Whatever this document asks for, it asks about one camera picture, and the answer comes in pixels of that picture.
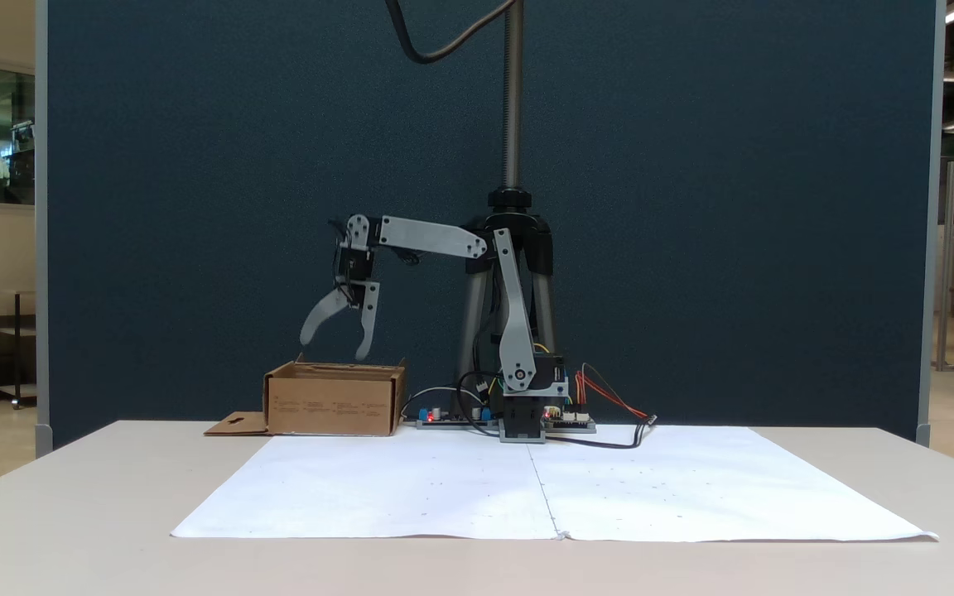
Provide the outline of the grey curved ribbed gripper finger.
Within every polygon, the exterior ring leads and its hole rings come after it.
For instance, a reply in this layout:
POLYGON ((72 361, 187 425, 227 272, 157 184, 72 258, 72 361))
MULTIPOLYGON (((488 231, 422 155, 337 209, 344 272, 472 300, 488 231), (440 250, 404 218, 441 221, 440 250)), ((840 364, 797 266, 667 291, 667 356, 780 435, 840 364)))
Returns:
POLYGON ((342 310, 348 309, 351 305, 347 291, 341 290, 339 286, 334 287, 325 297, 321 298, 311 312, 307 314, 304 320, 301 332, 300 343, 303 346, 313 343, 316 332, 322 324, 342 310))

